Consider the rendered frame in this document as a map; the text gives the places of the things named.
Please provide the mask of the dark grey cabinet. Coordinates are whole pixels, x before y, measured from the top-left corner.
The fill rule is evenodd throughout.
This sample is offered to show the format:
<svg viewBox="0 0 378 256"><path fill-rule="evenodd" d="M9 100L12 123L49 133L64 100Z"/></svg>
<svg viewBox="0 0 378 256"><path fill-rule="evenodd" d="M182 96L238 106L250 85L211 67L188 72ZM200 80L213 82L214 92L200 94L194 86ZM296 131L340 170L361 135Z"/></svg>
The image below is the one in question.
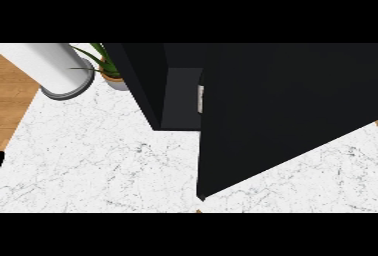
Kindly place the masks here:
<svg viewBox="0 0 378 256"><path fill-rule="evenodd" d="M110 58L155 131L200 131L204 43L105 43Z"/></svg>

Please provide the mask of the dark grey cabinet door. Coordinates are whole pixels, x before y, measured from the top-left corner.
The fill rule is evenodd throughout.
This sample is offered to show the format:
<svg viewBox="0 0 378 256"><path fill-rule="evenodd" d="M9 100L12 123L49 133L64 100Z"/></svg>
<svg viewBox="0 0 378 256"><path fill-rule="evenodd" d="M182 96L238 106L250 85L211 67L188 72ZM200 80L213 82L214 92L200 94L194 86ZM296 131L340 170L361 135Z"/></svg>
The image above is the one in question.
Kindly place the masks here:
<svg viewBox="0 0 378 256"><path fill-rule="evenodd" d="M378 120L378 43L207 46L197 196Z"/></svg>

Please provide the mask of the grey paper towel holder base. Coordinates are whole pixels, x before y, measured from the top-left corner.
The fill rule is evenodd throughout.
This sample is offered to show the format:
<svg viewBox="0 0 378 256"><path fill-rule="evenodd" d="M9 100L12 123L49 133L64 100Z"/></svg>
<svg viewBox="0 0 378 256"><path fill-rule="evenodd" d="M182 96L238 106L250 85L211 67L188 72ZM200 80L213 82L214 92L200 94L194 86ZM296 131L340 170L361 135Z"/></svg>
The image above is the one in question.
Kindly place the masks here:
<svg viewBox="0 0 378 256"><path fill-rule="evenodd" d="M82 83L82 85L68 93L62 93L62 94L56 94L54 92L51 92L42 85L40 85L40 90L43 92L43 94L54 100L58 101L65 101L70 100L73 98L76 98L90 87L93 80L95 80L95 71L93 69L93 65L90 63L90 61L85 58L82 58L83 62L85 62L85 66L87 68L87 78L85 80L85 82Z"/></svg>

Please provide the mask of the white paper towel roll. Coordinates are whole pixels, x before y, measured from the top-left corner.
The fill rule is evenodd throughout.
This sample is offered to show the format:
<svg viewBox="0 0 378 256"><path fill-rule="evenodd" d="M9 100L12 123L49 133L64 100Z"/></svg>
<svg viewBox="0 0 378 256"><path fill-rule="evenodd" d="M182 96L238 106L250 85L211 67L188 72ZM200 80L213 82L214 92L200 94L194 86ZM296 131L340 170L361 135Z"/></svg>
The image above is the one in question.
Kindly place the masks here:
<svg viewBox="0 0 378 256"><path fill-rule="evenodd" d="M56 94L73 91L87 78L89 70L68 43L0 43L0 54Z"/></svg>

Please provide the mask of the grey and tan plant pot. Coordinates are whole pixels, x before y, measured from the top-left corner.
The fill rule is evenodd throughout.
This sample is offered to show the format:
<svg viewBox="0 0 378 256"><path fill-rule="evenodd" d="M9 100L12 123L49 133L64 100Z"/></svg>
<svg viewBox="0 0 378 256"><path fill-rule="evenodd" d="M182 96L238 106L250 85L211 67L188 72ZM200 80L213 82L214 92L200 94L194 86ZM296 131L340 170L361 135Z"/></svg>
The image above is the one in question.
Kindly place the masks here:
<svg viewBox="0 0 378 256"><path fill-rule="evenodd" d="M118 91L127 91L129 87L124 79L120 76L116 65L110 63L105 58L102 58L101 61L104 62L104 64L99 65L99 71L108 85Z"/></svg>

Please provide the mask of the green potted plant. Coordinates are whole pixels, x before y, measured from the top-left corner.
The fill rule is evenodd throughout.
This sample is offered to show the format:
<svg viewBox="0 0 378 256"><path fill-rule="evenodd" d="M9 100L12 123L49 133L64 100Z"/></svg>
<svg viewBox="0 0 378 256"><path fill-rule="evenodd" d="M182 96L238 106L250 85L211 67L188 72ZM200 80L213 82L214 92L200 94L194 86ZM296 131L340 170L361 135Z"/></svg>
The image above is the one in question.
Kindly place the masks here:
<svg viewBox="0 0 378 256"><path fill-rule="evenodd" d="M108 51L107 51L104 45L101 43L92 43L90 46L99 53L101 58L98 58L92 53L89 53L87 51L85 51L83 49L80 49L77 47L73 47L73 49L76 49L79 52L82 52L96 62L96 64L99 65L99 69L95 71L98 71L104 76L107 76L111 79L120 79L121 74L117 69L116 63L111 60L111 57L110 57L110 54L108 54Z"/></svg>

